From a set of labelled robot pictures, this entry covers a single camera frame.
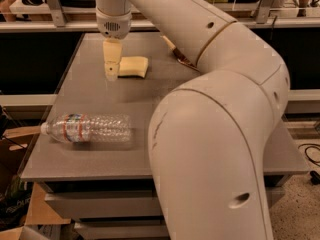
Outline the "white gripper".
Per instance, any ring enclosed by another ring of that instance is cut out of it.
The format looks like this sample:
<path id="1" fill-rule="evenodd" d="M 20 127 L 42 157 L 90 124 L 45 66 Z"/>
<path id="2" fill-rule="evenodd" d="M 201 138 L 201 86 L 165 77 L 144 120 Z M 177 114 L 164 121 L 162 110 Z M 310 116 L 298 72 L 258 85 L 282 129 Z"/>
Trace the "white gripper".
<path id="1" fill-rule="evenodd" d="M 130 32 L 132 14 L 110 16 L 96 9 L 96 19 L 98 30 L 107 38 L 103 41 L 105 75 L 109 81 L 115 81 L 122 58 L 122 43 L 118 39 L 124 39 Z"/>

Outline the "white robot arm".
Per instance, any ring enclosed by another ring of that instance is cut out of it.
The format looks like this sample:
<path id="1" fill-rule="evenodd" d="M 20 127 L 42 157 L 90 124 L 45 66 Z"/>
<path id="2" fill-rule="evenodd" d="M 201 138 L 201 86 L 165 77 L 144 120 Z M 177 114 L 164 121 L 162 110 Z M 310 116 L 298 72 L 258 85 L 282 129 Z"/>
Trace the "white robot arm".
<path id="1" fill-rule="evenodd" d="M 149 124 L 171 240 L 273 240 L 263 156 L 288 103 L 283 59 L 204 0 L 96 0 L 100 32 L 125 38 L 132 7 L 200 72 L 161 100 Z"/>

